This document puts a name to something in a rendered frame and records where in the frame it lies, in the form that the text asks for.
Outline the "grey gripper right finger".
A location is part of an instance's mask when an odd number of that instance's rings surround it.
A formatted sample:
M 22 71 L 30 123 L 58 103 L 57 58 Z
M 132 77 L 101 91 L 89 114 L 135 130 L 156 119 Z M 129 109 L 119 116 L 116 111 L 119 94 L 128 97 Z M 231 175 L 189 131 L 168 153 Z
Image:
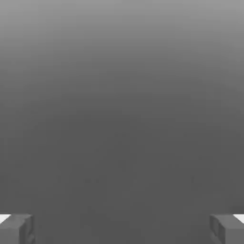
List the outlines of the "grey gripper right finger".
M 214 244 L 244 244 L 244 214 L 211 214 L 209 224 Z

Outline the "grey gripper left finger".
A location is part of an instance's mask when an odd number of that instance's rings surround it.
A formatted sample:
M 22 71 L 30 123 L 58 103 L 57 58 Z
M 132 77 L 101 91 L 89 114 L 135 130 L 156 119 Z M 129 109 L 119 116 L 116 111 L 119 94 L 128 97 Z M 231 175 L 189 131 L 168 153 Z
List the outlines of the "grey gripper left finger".
M 32 214 L 0 214 L 0 244 L 35 244 Z

